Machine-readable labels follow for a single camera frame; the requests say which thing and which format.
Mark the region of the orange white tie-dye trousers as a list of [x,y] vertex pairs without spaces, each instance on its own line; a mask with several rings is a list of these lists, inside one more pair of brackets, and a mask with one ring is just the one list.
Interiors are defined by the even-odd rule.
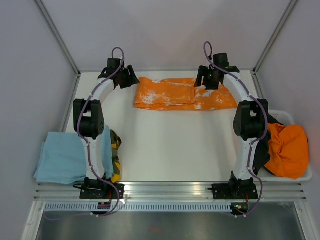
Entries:
[[217,111],[235,109],[238,104],[222,84],[217,90],[195,87],[194,78],[153,80],[141,77],[133,106],[153,111]]

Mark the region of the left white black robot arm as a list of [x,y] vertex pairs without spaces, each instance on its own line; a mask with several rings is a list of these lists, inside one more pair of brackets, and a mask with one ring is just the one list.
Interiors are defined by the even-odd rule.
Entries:
[[103,166],[101,136],[105,131],[105,119],[102,104],[116,87],[124,89],[139,83],[133,67],[126,66],[123,58],[109,58],[88,97],[73,101],[73,127],[81,138],[86,160],[86,176],[80,188],[81,199],[105,199],[108,194],[119,191],[107,181]]

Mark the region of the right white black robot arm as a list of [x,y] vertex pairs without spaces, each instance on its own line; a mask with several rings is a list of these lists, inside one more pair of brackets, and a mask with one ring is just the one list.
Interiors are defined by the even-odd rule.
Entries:
[[211,185],[215,200],[257,200],[254,183],[254,156],[258,143],[268,132],[268,102],[257,99],[241,80],[240,71],[231,66],[226,53],[206,56],[209,66],[199,66],[194,86],[207,90],[226,87],[237,103],[233,131],[239,137],[236,163],[227,183]]

